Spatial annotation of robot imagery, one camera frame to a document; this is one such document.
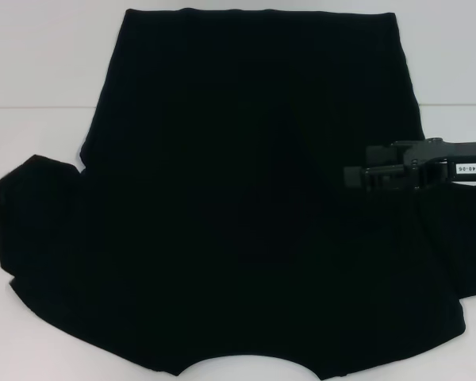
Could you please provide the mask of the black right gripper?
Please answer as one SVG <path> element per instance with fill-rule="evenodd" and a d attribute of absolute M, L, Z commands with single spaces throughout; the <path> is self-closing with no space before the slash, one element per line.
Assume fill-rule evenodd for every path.
<path fill-rule="evenodd" d="M 397 141 L 368 146 L 365 156 L 367 166 L 378 167 L 344 167 L 345 187 L 395 191 L 476 182 L 476 142 L 451 143 L 440 137 Z"/>

